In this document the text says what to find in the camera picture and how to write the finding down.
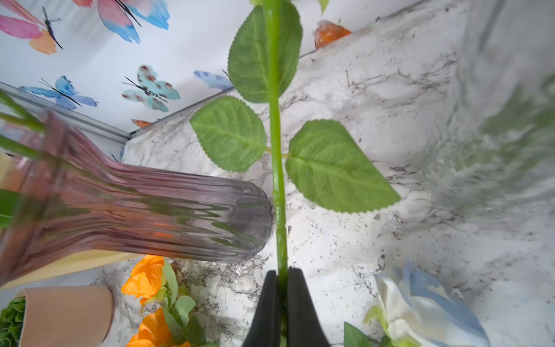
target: pink butterfly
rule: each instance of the pink butterfly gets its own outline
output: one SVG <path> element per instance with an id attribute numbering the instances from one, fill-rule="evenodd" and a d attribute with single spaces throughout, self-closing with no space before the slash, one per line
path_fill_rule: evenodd
<path id="1" fill-rule="evenodd" d="M 93 0 L 72 0 L 81 7 L 91 7 Z M 168 6 L 164 0 L 98 0 L 98 14 L 104 26 L 120 35 L 127 42 L 140 42 L 139 35 L 131 22 L 139 25 L 135 16 L 158 28 L 168 29 Z"/>
<path id="2" fill-rule="evenodd" d="M 28 39 L 29 45 L 41 53 L 51 54 L 56 52 L 57 42 L 50 24 L 59 19 L 49 21 L 48 17 L 46 17 L 46 11 L 43 8 L 43 23 L 15 0 L 0 0 L 0 5 L 27 20 L 23 21 L 21 19 L 0 15 L 0 31 L 13 37 Z"/>

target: artificial flower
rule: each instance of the artificial flower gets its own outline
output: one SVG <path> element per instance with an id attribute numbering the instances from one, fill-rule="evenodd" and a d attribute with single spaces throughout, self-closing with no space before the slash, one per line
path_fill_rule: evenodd
<path id="1" fill-rule="evenodd" d="M 147 315 L 139 326 L 139 333 L 133 336 L 127 347 L 171 347 L 175 345 L 171 331 L 166 324 L 162 308 Z"/>
<path id="2" fill-rule="evenodd" d="M 439 281 L 407 263 L 391 277 L 376 276 L 378 305 L 365 321 L 378 318 L 396 347 L 490 347 L 478 318 Z"/>
<path id="3" fill-rule="evenodd" d="M 164 282 L 164 257 L 145 255 L 131 270 L 131 277 L 123 285 L 122 293 L 142 298 L 140 303 L 144 305 L 158 293 Z"/>

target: orange flower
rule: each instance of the orange flower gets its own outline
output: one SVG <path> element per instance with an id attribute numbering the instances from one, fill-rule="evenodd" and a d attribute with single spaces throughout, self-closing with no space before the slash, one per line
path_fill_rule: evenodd
<path id="1" fill-rule="evenodd" d="M 191 347 L 188 343 L 182 347 Z M 143 319 L 139 326 L 139 333 L 131 338 L 126 347 L 161 347 L 173 346 L 175 341 L 171 331 L 166 325 L 164 311 L 162 308 L 156 310 Z"/>
<path id="2" fill-rule="evenodd" d="M 131 270 L 131 277 L 123 285 L 122 293 L 135 295 L 135 299 L 142 298 L 140 304 L 144 305 L 162 288 L 163 274 L 164 257 L 145 255 Z"/>

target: pink glass vase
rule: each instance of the pink glass vase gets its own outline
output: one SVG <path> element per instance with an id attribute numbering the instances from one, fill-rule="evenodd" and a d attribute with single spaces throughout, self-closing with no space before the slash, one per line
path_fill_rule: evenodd
<path id="1" fill-rule="evenodd" d="M 26 141 L 38 156 L 16 156 L 0 185 L 21 196 L 0 234 L 0 285 L 83 250 L 234 263 L 264 247 L 272 205 L 253 183 L 117 163 L 44 119 L 45 136 Z"/>

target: yellow paper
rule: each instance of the yellow paper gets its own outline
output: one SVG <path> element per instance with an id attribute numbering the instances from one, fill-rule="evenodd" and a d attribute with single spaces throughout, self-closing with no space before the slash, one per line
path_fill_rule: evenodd
<path id="1" fill-rule="evenodd" d="M 38 270 L 25 276 L 11 280 L 0 288 L 9 289 L 29 282 L 39 281 L 46 278 L 71 274 L 78 271 L 97 268 L 99 266 L 117 263 L 138 257 L 139 254 L 114 252 L 111 250 L 87 250 L 84 252 L 68 255 L 65 258 L 56 260 Z"/>

